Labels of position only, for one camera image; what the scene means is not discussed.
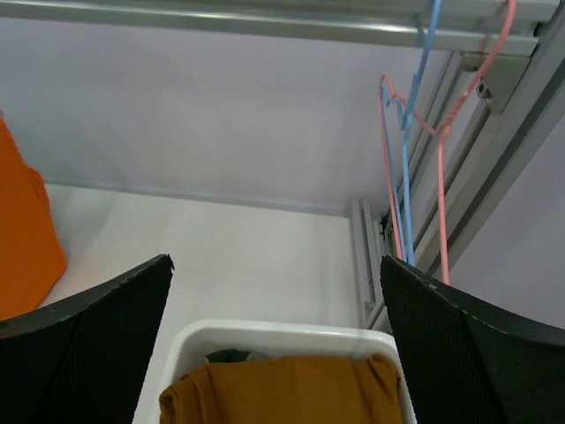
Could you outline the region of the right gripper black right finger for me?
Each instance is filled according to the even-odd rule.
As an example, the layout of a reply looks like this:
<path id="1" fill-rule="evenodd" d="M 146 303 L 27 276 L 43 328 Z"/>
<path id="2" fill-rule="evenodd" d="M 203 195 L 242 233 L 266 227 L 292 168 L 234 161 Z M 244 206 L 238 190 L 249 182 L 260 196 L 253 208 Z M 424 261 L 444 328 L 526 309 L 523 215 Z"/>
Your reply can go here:
<path id="1" fill-rule="evenodd" d="M 419 423 L 562 423 L 564 331 L 385 256 L 380 284 Z"/>

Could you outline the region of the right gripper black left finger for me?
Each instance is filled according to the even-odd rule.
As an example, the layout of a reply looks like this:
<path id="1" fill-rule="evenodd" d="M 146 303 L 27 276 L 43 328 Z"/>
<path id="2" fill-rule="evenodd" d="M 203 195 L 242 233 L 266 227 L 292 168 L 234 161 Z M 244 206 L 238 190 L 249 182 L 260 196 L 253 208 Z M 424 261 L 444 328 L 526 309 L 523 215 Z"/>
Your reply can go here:
<path id="1" fill-rule="evenodd" d="M 161 254 L 1 322 L 3 423 L 131 423 L 173 276 Z"/>

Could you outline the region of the brown trousers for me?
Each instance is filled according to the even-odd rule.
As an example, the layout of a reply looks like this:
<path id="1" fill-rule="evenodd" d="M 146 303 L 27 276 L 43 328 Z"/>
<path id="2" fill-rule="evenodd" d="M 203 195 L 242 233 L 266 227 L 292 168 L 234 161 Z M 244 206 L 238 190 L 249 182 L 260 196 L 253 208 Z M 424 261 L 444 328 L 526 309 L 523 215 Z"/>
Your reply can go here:
<path id="1" fill-rule="evenodd" d="M 209 363 L 159 397 L 162 423 L 401 423 L 401 377 L 362 360 L 287 356 Z"/>

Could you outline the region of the orange trousers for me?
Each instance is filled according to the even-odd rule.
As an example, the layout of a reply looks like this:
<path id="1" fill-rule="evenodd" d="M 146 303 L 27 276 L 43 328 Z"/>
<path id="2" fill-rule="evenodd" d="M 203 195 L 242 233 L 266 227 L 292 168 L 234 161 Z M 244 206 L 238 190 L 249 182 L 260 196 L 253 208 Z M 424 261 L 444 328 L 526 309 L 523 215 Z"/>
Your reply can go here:
<path id="1" fill-rule="evenodd" d="M 35 310 L 67 268 L 41 174 L 1 122 L 1 319 Z"/>

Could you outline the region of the camouflage yellow trousers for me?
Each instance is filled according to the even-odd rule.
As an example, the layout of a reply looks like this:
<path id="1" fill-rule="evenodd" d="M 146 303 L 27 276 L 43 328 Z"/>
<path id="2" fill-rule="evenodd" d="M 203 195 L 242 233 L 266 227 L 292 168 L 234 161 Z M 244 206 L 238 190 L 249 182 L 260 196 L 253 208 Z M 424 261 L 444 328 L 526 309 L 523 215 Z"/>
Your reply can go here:
<path id="1" fill-rule="evenodd" d="M 204 357 L 205 364 L 213 363 L 238 363 L 246 361 L 264 360 L 265 355 L 238 349 L 221 349 L 211 352 Z"/>

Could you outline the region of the pink hanger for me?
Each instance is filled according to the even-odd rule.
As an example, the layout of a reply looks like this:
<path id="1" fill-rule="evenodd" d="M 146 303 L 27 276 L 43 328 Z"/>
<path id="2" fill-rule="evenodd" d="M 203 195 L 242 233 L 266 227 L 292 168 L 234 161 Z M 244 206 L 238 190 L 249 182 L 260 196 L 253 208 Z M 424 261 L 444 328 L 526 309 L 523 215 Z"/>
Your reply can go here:
<path id="1" fill-rule="evenodd" d="M 407 98 L 398 93 L 394 87 L 392 79 L 386 74 L 382 74 L 378 88 L 378 113 L 380 120 L 380 140 L 383 153 L 387 157 L 385 170 L 387 176 L 388 201 L 392 213 L 393 235 L 395 241 L 396 256 L 410 265 L 415 264 L 413 234 L 411 226 L 411 199 L 409 183 L 409 163 L 407 148 L 411 135 L 412 124 L 417 121 L 420 126 L 433 137 L 437 142 L 437 201 L 438 201 L 438 227 L 441 257 L 441 281 L 450 284 L 449 257 L 448 257 L 448 235 L 447 235 L 447 210 L 445 201 L 445 176 L 444 176 L 444 146 L 451 133 L 452 124 L 457 117 L 460 109 L 469 98 L 471 91 L 478 85 L 480 80 L 492 66 L 495 58 L 501 52 L 506 40 L 509 37 L 511 27 L 516 16 L 517 2 L 503 1 L 496 13 L 505 13 L 503 25 L 496 43 L 490 49 L 480 67 L 475 71 L 471 81 L 464 91 L 456 98 L 449 112 L 441 122 L 435 126 L 430 126 L 426 120 L 415 111 L 415 104 L 418 91 L 426 69 L 426 64 L 433 46 L 436 29 L 441 13 L 441 2 L 435 1 L 432 8 L 432 17 L 429 27 L 426 29 L 426 38 L 423 42 L 422 54 L 416 73 L 413 75 L 411 90 Z M 394 104 L 397 108 L 398 126 L 403 131 L 402 159 L 403 159 L 403 201 L 398 200 L 397 184 L 395 181 L 394 166 L 390 151 L 388 129 L 386 125 L 385 109 Z"/>

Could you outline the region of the blue hanger with brown trousers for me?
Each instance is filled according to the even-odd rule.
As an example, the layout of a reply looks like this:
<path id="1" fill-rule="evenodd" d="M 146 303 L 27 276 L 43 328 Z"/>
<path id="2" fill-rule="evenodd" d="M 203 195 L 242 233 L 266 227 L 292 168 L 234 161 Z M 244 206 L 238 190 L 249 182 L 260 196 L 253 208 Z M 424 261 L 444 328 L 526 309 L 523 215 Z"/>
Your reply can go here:
<path id="1" fill-rule="evenodd" d="M 418 68 L 413 74 L 411 89 L 408 101 L 405 106 L 401 105 L 401 101 L 396 97 L 392 97 L 392 89 L 389 89 L 389 100 L 394 101 L 397 105 L 398 124 L 403 131 L 402 144 L 402 160 L 403 160 L 403 242 L 404 261 L 410 265 L 415 264 L 414 242 L 411 220 L 411 195 L 410 195 L 410 163 L 409 163 L 409 147 L 411 140 L 411 130 L 415 119 L 415 107 L 418 99 L 419 89 L 425 74 L 427 61 L 432 51 L 433 42 L 441 15 L 441 0 L 435 0 L 432 4 L 431 19 L 426 29 L 425 38 L 422 43 L 422 53 L 419 59 Z"/>

